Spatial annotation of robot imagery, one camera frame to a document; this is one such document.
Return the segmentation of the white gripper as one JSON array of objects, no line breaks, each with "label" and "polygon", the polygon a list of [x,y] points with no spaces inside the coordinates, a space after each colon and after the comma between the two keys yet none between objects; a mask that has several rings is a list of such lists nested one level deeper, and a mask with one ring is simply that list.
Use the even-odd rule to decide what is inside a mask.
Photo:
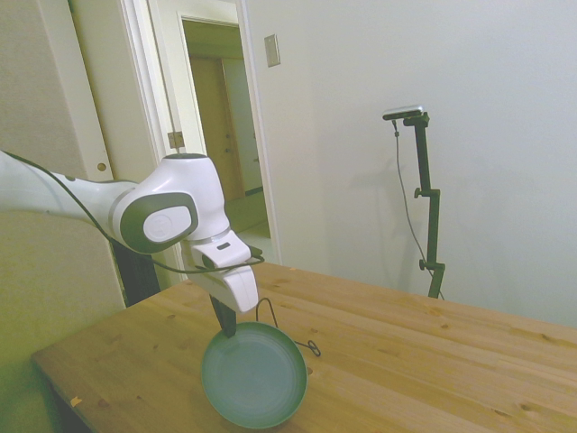
[{"label": "white gripper", "polygon": [[253,309],[259,300],[251,251],[232,230],[224,235],[195,242],[181,241],[186,275],[210,295],[220,327],[227,338],[236,334],[236,312]]}]

